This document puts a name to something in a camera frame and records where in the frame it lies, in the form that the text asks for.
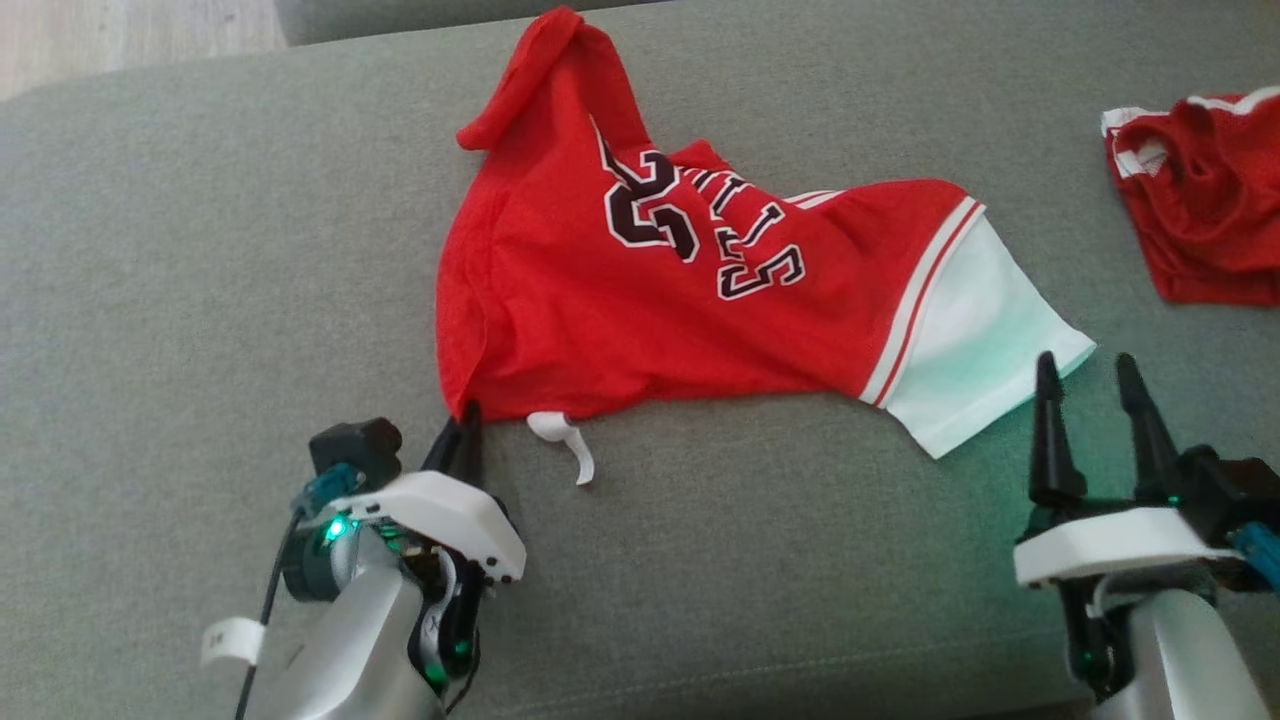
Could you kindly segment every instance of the clothing tag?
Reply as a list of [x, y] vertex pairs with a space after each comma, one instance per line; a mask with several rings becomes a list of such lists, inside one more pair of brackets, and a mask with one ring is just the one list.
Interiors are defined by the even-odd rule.
[[200, 642], [200, 666], [219, 657], [237, 657], [257, 665], [266, 626], [248, 618], [228, 618], [205, 628]]
[[526, 419], [529, 429], [547, 442], [563, 442], [577, 457], [577, 484], [585, 486], [595, 477], [595, 459], [582, 439], [582, 432], [568, 424], [563, 413], [531, 413]]

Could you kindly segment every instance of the black cable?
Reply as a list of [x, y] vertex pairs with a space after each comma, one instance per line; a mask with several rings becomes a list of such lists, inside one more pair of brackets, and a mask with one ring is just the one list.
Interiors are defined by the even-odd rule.
[[462, 689], [458, 691], [458, 697], [449, 702], [449, 706], [444, 708], [445, 715], [453, 715], [453, 708], [462, 702], [462, 698], [467, 697], [467, 691], [471, 689], [471, 680], [476, 679], [476, 673], [480, 671], [480, 628], [476, 628], [476, 659], [471, 664], [471, 671], [467, 673], [467, 682], [462, 683]]
[[[271, 565], [271, 579], [266, 583], [266, 597], [262, 598], [262, 614], [257, 619], [264, 628], [266, 626], [266, 621], [271, 619], [271, 607], [275, 605], [275, 588], [280, 584], [280, 566], [284, 565], [284, 548], [289, 544], [289, 538], [293, 537], [293, 532], [298, 529], [298, 523], [301, 521], [302, 511], [296, 510], [293, 516], [289, 518], [289, 527], [284, 530], [284, 538], [280, 539], [280, 550], [275, 553], [275, 564]], [[476, 639], [476, 653], [479, 657], [480, 644], [479, 638]], [[236, 720], [244, 720], [244, 711], [248, 710], [248, 693], [253, 688], [253, 675], [256, 674], [257, 664], [255, 662], [244, 673], [244, 685], [241, 687], [241, 700], [236, 706]]]

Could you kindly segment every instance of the blue connector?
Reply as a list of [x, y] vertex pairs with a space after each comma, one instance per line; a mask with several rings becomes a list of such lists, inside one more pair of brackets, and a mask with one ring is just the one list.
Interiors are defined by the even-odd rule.
[[325, 505], [355, 493], [358, 484], [360, 473], [351, 465], [339, 462], [307, 483], [289, 503], [289, 510], [301, 512], [305, 520], [311, 520], [324, 510]]
[[1231, 544], [1280, 594], [1280, 537], [1262, 523], [1249, 523], [1231, 537]]

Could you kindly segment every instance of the red stripe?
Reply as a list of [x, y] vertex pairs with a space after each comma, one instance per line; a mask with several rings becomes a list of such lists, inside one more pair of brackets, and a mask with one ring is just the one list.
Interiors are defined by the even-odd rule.
[[906, 337], [902, 338], [902, 346], [897, 348], [897, 357], [893, 360], [893, 369], [888, 372], [888, 379], [884, 380], [884, 387], [881, 388], [881, 393], [876, 396], [874, 405], [881, 406], [884, 402], [884, 396], [888, 395], [888, 388], [893, 387], [893, 380], [897, 378], [897, 372], [902, 366], [902, 360], [906, 357], [906, 348], [911, 345], [911, 336], [915, 333], [915, 319], [920, 315], [920, 305], [924, 302], [924, 295], [929, 291], [929, 286], [933, 284], [933, 274], [938, 272], [938, 266], [942, 265], [942, 259], [947, 256], [947, 251], [955, 243], [956, 238], [960, 237], [960, 231], [969, 224], [969, 218], [974, 215], [982, 208], [980, 202], [974, 202], [973, 208], [965, 213], [960, 224], [947, 238], [946, 245], [938, 251], [938, 255], [933, 259], [933, 266], [929, 268], [929, 274], [924, 277], [924, 284], [920, 286], [920, 295], [915, 296], [915, 306], [911, 307], [911, 319], [906, 322]]

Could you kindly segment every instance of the gray fabric surface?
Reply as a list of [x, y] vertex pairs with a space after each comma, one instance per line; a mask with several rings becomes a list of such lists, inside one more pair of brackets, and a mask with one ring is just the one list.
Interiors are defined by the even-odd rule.
[[[1116, 105], [1275, 82], [1280, 10], [1235, 3], [682, 1], [591, 14], [650, 129], [780, 195], [937, 176], [1100, 342], [1068, 386], [1124, 492], [1110, 357], [1179, 442], [1280, 459], [1274, 311], [1164, 305], [1111, 190]], [[453, 143], [524, 22], [129, 72], [0, 106], [4, 717], [225, 717], [306, 439], [444, 421], [434, 263], [479, 165]], [[588, 423], [600, 473], [493, 428], [526, 582], [483, 610], [460, 717], [959, 717], [1078, 694], [1057, 609], [1012, 582], [1030, 414], [932, 461], [833, 396], [652, 404]], [[1228, 618], [1276, 703], [1275, 603]], [[314, 607], [283, 598], [262, 687]]]
[[311, 45], [511, 18], [531, 18], [557, 5], [577, 10], [660, 0], [275, 0], [289, 45]]

